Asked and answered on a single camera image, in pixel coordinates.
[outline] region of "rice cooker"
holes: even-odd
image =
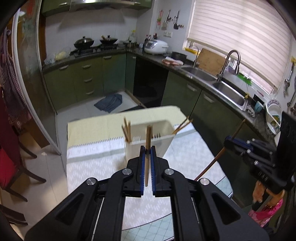
[[[153,39],[145,44],[144,51],[149,54],[164,54],[168,49],[168,44],[164,41]]]

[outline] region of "person's hand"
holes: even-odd
[[[262,203],[262,196],[264,192],[267,192],[269,195],[273,196],[273,198],[267,203],[268,206],[275,206],[279,203],[279,201],[284,197],[285,191],[282,190],[279,194],[272,193],[269,189],[259,181],[256,182],[255,189],[253,191],[253,202]]]

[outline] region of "drawer handle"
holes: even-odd
[[[92,81],[92,78],[88,79],[88,80],[84,80],[83,82],[84,83],[88,83],[88,82],[91,82]]]
[[[65,6],[65,5],[68,5],[68,3],[67,2],[63,2],[63,3],[59,4],[59,7]]]
[[[104,56],[103,59],[111,59],[112,56]]]
[[[88,69],[88,68],[90,68],[91,67],[91,64],[87,64],[87,65],[83,65],[83,66],[81,66],[83,69]]]
[[[212,100],[210,97],[206,96],[205,94],[204,94],[204,99],[209,101],[211,104],[215,102],[214,100]]]
[[[193,92],[197,92],[196,88],[193,88],[191,85],[187,84],[187,88],[190,89]]]
[[[64,70],[64,69],[66,69],[66,68],[68,68],[68,67],[69,67],[69,65],[65,65],[65,66],[63,66],[63,67],[60,67],[59,70]]]
[[[91,92],[86,92],[85,94],[86,94],[86,95],[92,95],[93,93],[94,93],[94,90],[91,91]]]

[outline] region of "sink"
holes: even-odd
[[[199,68],[193,68],[191,66],[182,66],[181,69],[185,72],[188,72],[196,77],[201,78],[204,81],[216,81],[217,78],[214,77],[213,75],[204,72],[203,70]]]
[[[235,104],[239,106],[244,106],[246,100],[244,96],[238,93],[236,90],[231,88],[224,82],[216,82],[213,84],[213,87],[217,89],[220,93],[231,99]]]

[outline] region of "faucet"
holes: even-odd
[[[227,57],[226,57],[226,60],[225,60],[225,63],[224,63],[224,66],[223,66],[221,72],[220,72],[219,74],[217,74],[217,77],[218,77],[217,81],[218,81],[218,82],[221,81],[222,78],[223,78],[224,71],[225,71],[226,66],[227,66],[227,64],[228,64],[229,57],[230,57],[230,55],[231,55],[232,53],[237,53],[237,65],[236,65],[236,67],[235,67],[235,74],[236,74],[236,75],[239,74],[240,53],[239,53],[237,50],[233,49],[233,50],[231,50],[231,51],[228,53],[228,55],[227,55]]]
[[[197,62],[197,56],[198,56],[198,52],[200,51],[200,49],[197,47],[197,54],[196,54],[196,57],[195,57],[195,60],[194,60],[194,63],[193,63],[193,67],[195,67],[196,65],[198,66],[199,63]]]

